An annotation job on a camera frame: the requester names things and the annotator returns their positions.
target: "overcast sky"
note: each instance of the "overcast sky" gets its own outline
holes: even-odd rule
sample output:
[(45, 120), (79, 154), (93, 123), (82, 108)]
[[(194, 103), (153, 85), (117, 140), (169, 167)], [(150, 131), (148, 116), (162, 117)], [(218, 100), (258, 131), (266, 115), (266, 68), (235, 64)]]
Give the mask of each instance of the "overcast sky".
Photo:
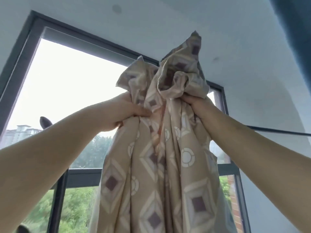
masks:
[[(56, 123), (88, 105), (125, 92), (115, 86), (125, 69), (126, 66), (42, 39), (7, 129), (16, 129), (17, 125), (41, 129), (40, 116)], [(214, 102), (213, 93), (209, 97)]]

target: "window frame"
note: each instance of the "window frame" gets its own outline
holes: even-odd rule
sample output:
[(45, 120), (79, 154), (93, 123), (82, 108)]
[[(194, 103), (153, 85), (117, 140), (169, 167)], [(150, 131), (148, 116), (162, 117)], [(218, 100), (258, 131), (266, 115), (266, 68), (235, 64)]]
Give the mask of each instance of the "window frame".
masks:
[[(111, 51), (113, 54), (117, 53), (122, 57), (125, 56), (136, 60), (138, 56), (141, 55), (135, 51), (109, 42), (105, 39), (84, 32), (65, 23), (59, 22), (35, 11), (31, 11), (21, 31), (21, 34), (19, 35), (17, 42), (13, 47), (9, 59), (0, 75), (0, 108), (3, 108), (3, 113), (0, 114), (0, 139), (5, 132), (7, 123), (14, 109), (14, 105), (19, 96), (19, 92), (26, 78), (30, 64), (40, 43), (40, 39), (44, 36), (45, 30), (47, 28), (80, 39), (86, 44), (92, 44), (97, 47), (102, 47)], [(61, 38), (53, 39), (52, 41), (61, 41)], [(146, 62), (155, 65), (159, 64), (157, 60), (149, 58), (145, 55), (143, 55), (143, 58)], [(224, 88), (209, 81), (208, 84), (213, 90), (220, 92), (222, 110), (224, 111), (224, 113), (228, 114)], [(235, 165), (235, 163), (231, 162), (228, 164), (218, 164), (218, 170), (220, 176), (234, 175), (236, 195), (239, 201), (239, 209), (244, 233), (250, 233), (251, 231), (247, 216), (239, 168)], [(69, 169), (61, 176), (58, 182), (52, 187), (52, 189), (55, 190), (47, 230), (48, 233), (58, 232), (66, 188), (98, 186), (101, 178), (101, 171), (102, 168)]]

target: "curtain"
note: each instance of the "curtain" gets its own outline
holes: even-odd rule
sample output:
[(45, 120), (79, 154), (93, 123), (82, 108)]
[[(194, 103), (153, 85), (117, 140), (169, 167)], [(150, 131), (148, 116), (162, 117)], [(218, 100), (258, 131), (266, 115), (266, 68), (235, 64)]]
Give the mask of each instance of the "curtain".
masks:
[(90, 233), (237, 232), (219, 181), (211, 138), (183, 93), (206, 98), (196, 33), (157, 67), (139, 57), (117, 86), (150, 118), (130, 117), (105, 158)]

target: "hand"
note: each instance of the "hand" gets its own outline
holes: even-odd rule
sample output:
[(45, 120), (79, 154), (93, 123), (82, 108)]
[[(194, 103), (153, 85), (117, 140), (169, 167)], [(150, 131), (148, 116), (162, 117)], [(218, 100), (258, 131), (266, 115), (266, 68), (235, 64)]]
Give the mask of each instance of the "hand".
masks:
[(125, 92), (95, 105), (85, 108), (89, 118), (93, 120), (100, 131), (111, 131), (120, 122), (131, 116), (149, 117), (152, 112), (131, 102), (131, 95)]
[(188, 103), (193, 112), (201, 119), (204, 120), (206, 118), (206, 114), (209, 109), (216, 108), (210, 98), (202, 99), (200, 97), (190, 96), (188, 94), (183, 94), (181, 99)]

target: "left hand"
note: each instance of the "left hand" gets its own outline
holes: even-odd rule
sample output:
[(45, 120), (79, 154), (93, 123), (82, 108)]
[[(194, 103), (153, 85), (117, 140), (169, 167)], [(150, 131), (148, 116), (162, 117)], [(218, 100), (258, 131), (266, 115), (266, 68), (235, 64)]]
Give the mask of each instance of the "left hand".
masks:
[(92, 119), (100, 131), (111, 131), (118, 124), (131, 116), (149, 117), (152, 112), (131, 102), (129, 92), (118, 95), (108, 101), (104, 101), (85, 108), (88, 117)]

